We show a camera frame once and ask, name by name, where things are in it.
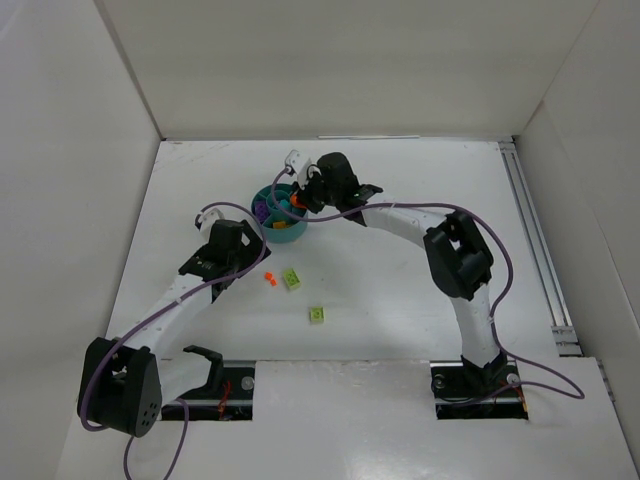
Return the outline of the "green lego brick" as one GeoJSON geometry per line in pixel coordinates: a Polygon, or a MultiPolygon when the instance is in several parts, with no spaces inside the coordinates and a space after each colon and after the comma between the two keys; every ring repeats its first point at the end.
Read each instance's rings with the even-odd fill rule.
{"type": "Polygon", "coordinates": [[[309,309],[309,320],[312,324],[322,324],[325,322],[325,311],[321,306],[314,306],[309,309]]]}
{"type": "Polygon", "coordinates": [[[290,291],[296,290],[301,286],[301,281],[293,268],[285,269],[282,272],[282,279],[290,291]]]}

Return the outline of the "green lego brick right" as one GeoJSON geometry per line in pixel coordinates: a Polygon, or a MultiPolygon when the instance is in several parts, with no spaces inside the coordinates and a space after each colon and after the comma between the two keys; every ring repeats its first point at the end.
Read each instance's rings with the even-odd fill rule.
{"type": "Polygon", "coordinates": [[[312,324],[322,324],[325,322],[325,311],[321,306],[314,306],[309,309],[309,320],[312,324]]]}

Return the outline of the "aluminium rail right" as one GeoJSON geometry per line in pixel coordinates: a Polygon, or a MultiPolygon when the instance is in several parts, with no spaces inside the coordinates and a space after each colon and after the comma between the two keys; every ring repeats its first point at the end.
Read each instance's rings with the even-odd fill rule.
{"type": "Polygon", "coordinates": [[[529,192],[513,139],[498,142],[525,236],[551,315],[551,330],[561,357],[583,357],[566,301],[529,192]]]}

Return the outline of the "long purple lego brick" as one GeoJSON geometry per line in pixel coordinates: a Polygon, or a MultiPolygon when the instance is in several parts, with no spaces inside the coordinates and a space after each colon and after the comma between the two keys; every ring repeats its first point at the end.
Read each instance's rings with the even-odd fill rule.
{"type": "Polygon", "coordinates": [[[253,204],[254,215],[261,224],[264,224],[270,217],[270,211],[265,200],[257,200],[253,204]]]}

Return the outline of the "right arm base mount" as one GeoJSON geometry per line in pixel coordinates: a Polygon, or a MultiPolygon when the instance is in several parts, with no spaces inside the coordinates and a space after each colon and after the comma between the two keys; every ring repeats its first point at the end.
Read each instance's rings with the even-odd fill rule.
{"type": "Polygon", "coordinates": [[[504,390],[488,397],[510,380],[519,381],[514,362],[509,362],[504,373],[488,386],[473,386],[465,377],[459,362],[432,362],[431,390],[438,420],[528,420],[526,401],[520,387],[504,390]]]}

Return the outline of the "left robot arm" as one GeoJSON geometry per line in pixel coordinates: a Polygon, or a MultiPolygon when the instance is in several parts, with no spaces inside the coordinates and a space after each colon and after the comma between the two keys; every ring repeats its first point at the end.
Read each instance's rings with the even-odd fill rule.
{"type": "Polygon", "coordinates": [[[90,431],[146,435],[162,408],[183,394],[214,394],[225,380],[223,357],[173,344],[186,326],[270,251],[246,221],[216,220],[208,241],[178,270],[151,312],[123,334],[95,338],[84,357],[77,414],[90,431]]]}

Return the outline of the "teal round divided container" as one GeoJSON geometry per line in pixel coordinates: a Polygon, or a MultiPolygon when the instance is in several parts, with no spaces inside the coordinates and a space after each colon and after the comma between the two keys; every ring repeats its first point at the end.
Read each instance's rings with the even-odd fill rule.
{"type": "Polygon", "coordinates": [[[304,234],[307,224],[291,218],[289,214],[296,217],[306,217],[307,211],[305,209],[295,208],[292,205],[290,212],[279,209],[278,202],[280,200],[288,200],[290,202],[290,197],[294,194],[294,189],[291,185],[278,183],[274,192],[275,198],[272,198],[270,186],[265,186],[259,190],[251,201],[251,212],[254,214],[253,204],[257,200],[265,200],[270,211],[270,217],[264,224],[260,224],[265,230],[267,241],[278,244],[294,242],[304,234]],[[272,228],[272,224],[276,221],[286,221],[290,224],[290,227],[283,230],[275,230],[272,228]]]}

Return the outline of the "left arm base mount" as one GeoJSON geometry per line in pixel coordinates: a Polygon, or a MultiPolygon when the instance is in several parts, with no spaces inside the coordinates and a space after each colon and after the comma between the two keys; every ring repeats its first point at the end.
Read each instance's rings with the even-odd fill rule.
{"type": "Polygon", "coordinates": [[[184,419],[179,399],[185,401],[191,421],[250,421],[253,415],[256,363],[210,361],[203,358],[180,361],[160,369],[161,418],[184,419]]]}

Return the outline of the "small orange lego piece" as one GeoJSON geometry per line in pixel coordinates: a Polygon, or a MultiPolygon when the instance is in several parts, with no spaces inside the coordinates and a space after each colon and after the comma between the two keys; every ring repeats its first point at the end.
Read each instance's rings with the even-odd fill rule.
{"type": "Polygon", "coordinates": [[[272,286],[277,285],[276,277],[272,272],[266,272],[264,277],[272,286]]]}

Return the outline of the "orange round lego piece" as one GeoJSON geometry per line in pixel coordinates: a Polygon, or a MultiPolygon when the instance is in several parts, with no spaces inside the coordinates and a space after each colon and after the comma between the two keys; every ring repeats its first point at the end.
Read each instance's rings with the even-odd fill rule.
{"type": "Polygon", "coordinates": [[[295,208],[299,208],[299,209],[306,208],[306,206],[298,199],[298,196],[296,194],[293,194],[290,197],[290,202],[291,202],[291,205],[295,208]]]}

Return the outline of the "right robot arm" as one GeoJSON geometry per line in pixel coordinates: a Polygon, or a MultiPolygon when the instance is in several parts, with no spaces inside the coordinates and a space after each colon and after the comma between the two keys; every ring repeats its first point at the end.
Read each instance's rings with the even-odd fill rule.
{"type": "Polygon", "coordinates": [[[454,308],[464,375],[478,387],[493,382],[506,366],[492,331],[489,282],[494,258],[472,216],[458,207],[440,214],[430,207],[402,206],[382,188],[359,182],[340,152],[313,162],[293,150],[285,165],[296,177],[295,194],[307,210],[319,213],[334,207],[350,221],[425,250],[431,278],[454,308]]]}

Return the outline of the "green lego brick left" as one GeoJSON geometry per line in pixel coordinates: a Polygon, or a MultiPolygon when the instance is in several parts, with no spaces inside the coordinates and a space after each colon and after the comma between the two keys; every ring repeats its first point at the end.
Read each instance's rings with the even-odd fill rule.
{"type": "Polygon", "coordinates": [[[301,286],[301,281],[293,268],[285,269],[282,272],[282,279],[290,291],[296,290],[301,286]]]}

